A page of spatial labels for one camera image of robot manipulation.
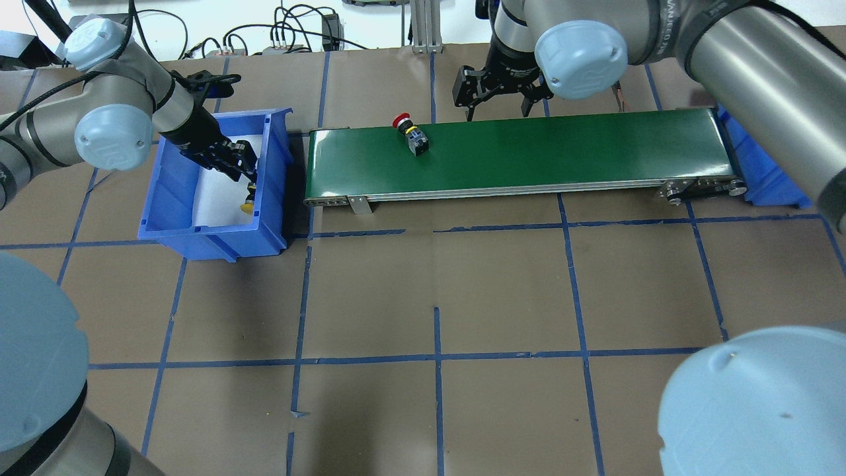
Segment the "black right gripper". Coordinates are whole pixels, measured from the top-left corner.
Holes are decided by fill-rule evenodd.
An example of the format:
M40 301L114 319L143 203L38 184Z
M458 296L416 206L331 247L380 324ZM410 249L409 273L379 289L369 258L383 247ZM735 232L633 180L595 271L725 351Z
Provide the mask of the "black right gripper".
M453 105L463 108L465 119L472 122L475 109L498 95L520 94L521 115L529 117L535 103L552 99L554 94L541 78L538 67L504 70L478 69L463 64L453 84Z

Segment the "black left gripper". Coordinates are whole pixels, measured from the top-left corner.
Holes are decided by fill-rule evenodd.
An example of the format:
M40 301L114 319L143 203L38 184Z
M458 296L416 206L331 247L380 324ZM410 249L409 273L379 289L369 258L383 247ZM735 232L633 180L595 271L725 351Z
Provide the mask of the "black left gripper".
M223 138L206 147L185 147L182 156L203 169L217 171L239 186L257 187L258 157L249 141L238 139L232 142Z

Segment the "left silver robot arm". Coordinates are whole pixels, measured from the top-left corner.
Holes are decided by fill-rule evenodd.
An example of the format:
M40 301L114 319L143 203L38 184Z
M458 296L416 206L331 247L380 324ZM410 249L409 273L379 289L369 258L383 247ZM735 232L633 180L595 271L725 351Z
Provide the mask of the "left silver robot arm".
M256 154L223 135L203 108L206 87L238 75L164 69L130 28L91 17L64 40L83 90L71 81L2 118L2 205L36 177L86 162L129 171L160 134L182 156L238 181L256 182ZM161 470L87 407L89 344L55 280L2 253L2 474L160 475Z

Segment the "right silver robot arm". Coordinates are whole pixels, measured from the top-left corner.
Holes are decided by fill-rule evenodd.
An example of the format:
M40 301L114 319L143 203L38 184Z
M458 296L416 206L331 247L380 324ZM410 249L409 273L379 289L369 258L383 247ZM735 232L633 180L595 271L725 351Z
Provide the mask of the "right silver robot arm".
M588 99L677 58L844 232L844 54L771 1L479 1L483 69L454 105ZM844 322L750 331L687 358L658 414L666 475L843 475Z

